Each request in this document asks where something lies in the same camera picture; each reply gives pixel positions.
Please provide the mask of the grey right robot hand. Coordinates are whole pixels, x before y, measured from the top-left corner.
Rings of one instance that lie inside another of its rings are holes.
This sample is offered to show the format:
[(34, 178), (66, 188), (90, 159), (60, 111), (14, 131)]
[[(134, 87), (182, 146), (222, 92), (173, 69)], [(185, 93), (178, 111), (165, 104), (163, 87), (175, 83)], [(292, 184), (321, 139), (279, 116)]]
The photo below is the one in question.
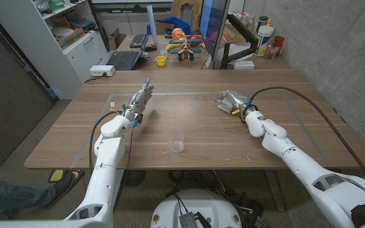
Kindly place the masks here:
[(255, 111), (255, 108), (248, 104), (248, 98), (236, 91), (221, 91), (219, 97), (215, 100), (217, 107), (232, 115), (239, 113), (244, 117), (250, 112)]

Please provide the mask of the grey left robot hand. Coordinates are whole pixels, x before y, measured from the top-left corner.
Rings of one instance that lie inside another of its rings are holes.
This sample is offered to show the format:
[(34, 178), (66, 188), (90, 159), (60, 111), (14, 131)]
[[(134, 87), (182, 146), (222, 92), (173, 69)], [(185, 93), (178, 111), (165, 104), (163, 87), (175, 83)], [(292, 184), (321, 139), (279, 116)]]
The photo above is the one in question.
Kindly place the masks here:
[(145, 106), (151, 94), (153, 92), (153, 85), (150, 84), (150, 78), (147, 77), (142, 89), (137, 93), (133, 94), (129, 100), (129, 104), (126, 106), (123, 116), (130, 121), (135, 119), (135, 114), (142, 114), (144, 112)]

